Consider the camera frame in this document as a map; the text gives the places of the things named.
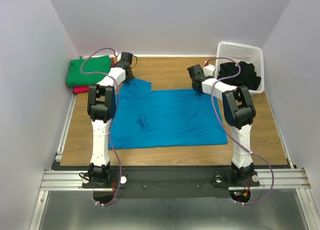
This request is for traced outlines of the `blue t shirt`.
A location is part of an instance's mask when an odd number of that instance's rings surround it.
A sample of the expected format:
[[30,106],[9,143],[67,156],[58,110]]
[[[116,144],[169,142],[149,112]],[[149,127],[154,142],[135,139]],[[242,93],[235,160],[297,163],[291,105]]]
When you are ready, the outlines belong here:
[[216,99],[192,89],[151,86],[134,79],[120,88],[110,133],[116,149],[227,144]]

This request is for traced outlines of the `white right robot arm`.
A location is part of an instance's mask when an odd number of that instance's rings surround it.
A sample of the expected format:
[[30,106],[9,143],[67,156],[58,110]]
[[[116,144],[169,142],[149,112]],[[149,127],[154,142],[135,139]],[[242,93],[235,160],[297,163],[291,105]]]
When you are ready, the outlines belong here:
[[187,68],[193,90],[201,94],[210,94],[220,99],[223,104],[223,115],[231,127],[230,138],[233,141],[231,161],[231,182],[242,185],[254,174],[251,157],[251,128],[256,110],[246,86],[232,86],[218,81],[213,76],[205,75],[205,71],[197,64]]

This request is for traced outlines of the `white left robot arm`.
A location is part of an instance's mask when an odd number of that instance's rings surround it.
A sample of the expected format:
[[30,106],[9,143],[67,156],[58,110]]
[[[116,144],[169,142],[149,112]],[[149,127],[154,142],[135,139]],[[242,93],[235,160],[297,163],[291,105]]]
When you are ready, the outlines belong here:
[[117,62],[111,66],[109,73],[101,71],[84,72],[82,64],[80,71],[83,74],[101,74],[103,79],[97,84],[91,84],[88,89],[87,113],[91,119],[93,142],[92,157],[85,180],[100,187],[108,186],[111,180],[109,157],[109,135],[112,121],[116,115],[116,90],[123,82],[131,81],[134,76],[131,68],[134,55],[122,52],[117,56]]

